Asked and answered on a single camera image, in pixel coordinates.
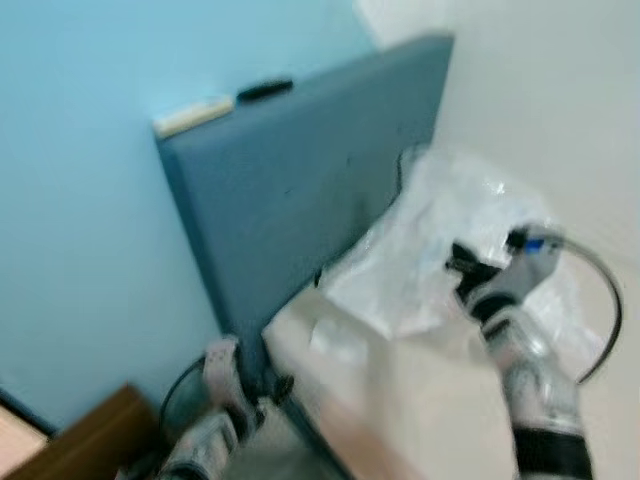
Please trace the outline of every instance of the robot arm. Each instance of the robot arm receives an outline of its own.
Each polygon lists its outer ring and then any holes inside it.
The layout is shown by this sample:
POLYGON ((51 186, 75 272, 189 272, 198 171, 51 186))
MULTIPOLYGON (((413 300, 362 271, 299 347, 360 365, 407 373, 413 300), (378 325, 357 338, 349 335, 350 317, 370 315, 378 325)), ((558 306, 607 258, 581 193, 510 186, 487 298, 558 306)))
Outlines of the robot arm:
POLYGON ((562 239, 542 227, 512 232, 505 269, 480 262, 454 245, 447 268, 462 273, 456 296, 481 324, 501 374, 523 480, 592 480, 576 382, 551 342, 522 309, 526 296, 555 270, 562 239))

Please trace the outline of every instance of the black wire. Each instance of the black wire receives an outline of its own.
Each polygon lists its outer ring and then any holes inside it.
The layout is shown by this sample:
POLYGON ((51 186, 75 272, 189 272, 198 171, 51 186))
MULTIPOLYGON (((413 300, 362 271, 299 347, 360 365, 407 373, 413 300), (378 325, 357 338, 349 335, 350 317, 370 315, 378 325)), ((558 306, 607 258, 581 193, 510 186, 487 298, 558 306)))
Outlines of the black wire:
POLYGON ((193 372, 198 368, 204 367, 205 360, 206 360, 206 357, 204 355, 198 358, 195 362, 189 365, 187 369, 184 372, 182 372, 182 374, 177 378, 177 380, 173 382, 173 385, 171 385, 171 388, 165 395, 164 400, 162 401, 162 406, 160 407, 160 413, 158 415, 158 424, 160 425, 160 429, 162 431, 164 431, 165 423, 167 421, 167 408, 169 406, 171 397, 173 396, 177 388, 180 386, 180 384, 184 381, 185 378, 187 378, 187 376, 191 372, 193 372))
POLYGON ((579 385, 584 385, 600 370, 600 368, 605 364, 605 362, 611 356, 613 349, 618 342, 618 338, 620 337, 620 332, 622 331, 622 319, 624 316, 624 307, 622 302, 622 290, 618 285, 618 281, 615 278, 615 275, 611 271, 611 269, 600 259, 597 253, 585 247, 584 245, 579 244, 573 240, 563 238, 559 235, 544 235, 545 239, 548 240, 557 240, 562 242, 564 245, 564 249, 572 252, 577 257, 582 258, 588 264, 590 264, 602 277, 604 282, 609 289, 609 293, 611 294, 611 298, 614 303, 615 308, 615 317, 613 327, 611 328, 611 333, 609 334, 609 339, 607 340, 606 345, 604 346, 602 353, 598 357, 598 359, 594 362, 594 364, 578 379, 579 385))

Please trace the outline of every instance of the clear plastic wrap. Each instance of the clear plastic wrap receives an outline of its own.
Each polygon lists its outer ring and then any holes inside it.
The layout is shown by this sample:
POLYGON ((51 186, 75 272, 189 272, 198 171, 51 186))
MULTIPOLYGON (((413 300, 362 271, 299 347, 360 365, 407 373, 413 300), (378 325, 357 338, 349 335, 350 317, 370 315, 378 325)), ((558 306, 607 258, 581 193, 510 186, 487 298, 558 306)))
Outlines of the clear plastic wrap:
MULTIPOLYGON (((398 200, 320 282, 334 303, 388 339, 453 328, 464 317, 453 297, 458 279, 443 268, 455 240, 505 265, 512 228, 556 223, 539 195, 473 156, 418 149, 407 152, 402 166, 411 172, 398 200)), ((583 322, 577 283, 564 260, 525 308, 572 371, 597 356, 601 341, 583 322)))

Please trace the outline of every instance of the blue padded panel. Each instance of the blue padded panel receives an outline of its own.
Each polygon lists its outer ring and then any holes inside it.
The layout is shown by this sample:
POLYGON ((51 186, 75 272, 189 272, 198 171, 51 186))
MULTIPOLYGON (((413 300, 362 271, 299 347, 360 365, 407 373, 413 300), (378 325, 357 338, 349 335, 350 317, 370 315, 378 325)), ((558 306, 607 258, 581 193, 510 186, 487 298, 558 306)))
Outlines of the blue padded panel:
POLYGON ((433 135, 452 45, 421 38, 159 142, 245 380, 262 378, 272 316, 396 197, 400 153, 433 135))

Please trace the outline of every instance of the blue wall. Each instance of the blue wall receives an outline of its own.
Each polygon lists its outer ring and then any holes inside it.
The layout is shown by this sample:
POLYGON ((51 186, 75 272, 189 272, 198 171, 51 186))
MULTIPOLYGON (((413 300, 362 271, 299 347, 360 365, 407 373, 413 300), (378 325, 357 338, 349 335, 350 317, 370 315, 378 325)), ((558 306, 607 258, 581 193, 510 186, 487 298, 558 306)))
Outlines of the blue wall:
POLYGON ((350 0, 0 6, 0 387, 64 426, 217 335, 150 118, 372 49, 350 0))

